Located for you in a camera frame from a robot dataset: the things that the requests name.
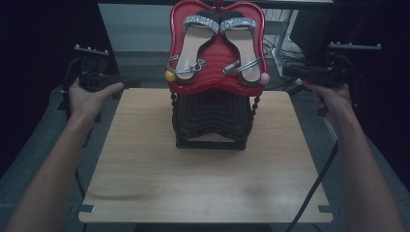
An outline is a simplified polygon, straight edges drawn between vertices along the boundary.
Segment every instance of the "white wall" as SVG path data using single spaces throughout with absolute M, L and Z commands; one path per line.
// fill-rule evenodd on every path
M 99 4 L 114 51 L 169 51 L 172 6 Z

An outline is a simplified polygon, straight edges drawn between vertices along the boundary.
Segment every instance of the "forearm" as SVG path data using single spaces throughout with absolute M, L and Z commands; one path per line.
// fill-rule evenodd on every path
M 404 231 L 395 197 L 353 111 L 337 127 L 349 231 Z
M 69 121 L 20 198 L 5 231 L 58 231 L 86 131 Z

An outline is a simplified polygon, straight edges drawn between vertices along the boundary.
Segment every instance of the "human arm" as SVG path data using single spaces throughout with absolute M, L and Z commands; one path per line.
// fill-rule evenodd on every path
M 316 107 L 328 107 L 327 118 L 337 131 L 348 231 L 405 231 L 392 190 L 353 111 L 348 86 L 303 84 L 317 93 Z
M 114 84 L 97 93 L 70 88 L 72 116 L 21 196 L 5 231 L 58 231 L 63 222 L 81 147 L 104 101 L 120 91 Z

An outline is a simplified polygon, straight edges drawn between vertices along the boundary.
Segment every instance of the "black base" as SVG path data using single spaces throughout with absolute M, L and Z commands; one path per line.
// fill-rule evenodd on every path
M 245 150 L 257 107 L 249 97 L 220 89 L 198 94 L 172 94 L 172 124 L 178 148 Z M 231 142 L 192 141 L 207 133 L 216 133 Z

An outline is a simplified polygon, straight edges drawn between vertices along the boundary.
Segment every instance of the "wooden board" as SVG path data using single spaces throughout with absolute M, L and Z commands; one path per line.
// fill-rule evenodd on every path
M 289 96 L 264 92 L 245 151 L 178 149 L 170 93 L 126 90 L 84 205 L 84 222 L 287 222 L 317 177 Z M 320 186 L 301 222 L 329 222 Z

